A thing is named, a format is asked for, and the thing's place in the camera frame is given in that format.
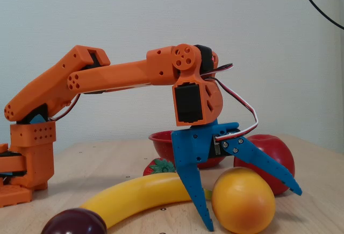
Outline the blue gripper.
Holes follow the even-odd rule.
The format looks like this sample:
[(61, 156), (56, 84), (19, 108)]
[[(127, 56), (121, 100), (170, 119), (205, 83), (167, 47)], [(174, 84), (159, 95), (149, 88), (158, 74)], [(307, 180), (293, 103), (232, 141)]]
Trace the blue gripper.
[(223, 141), (222, 147), (216, 140), (238, 131), (237, 122), (219, 124), (215, 120), (171, 133), (176, 171), (209, 231), (214, 231), (214, 226), (197, 165), (216, 166), (225, 157), (233, 155), (235, 167), (254, 170), (267, 182), (274, 195), (288, 189), (297, 195), (302, 194), (295, 180), (293, 155), (281, 139), (276, 136), (239, 137)]

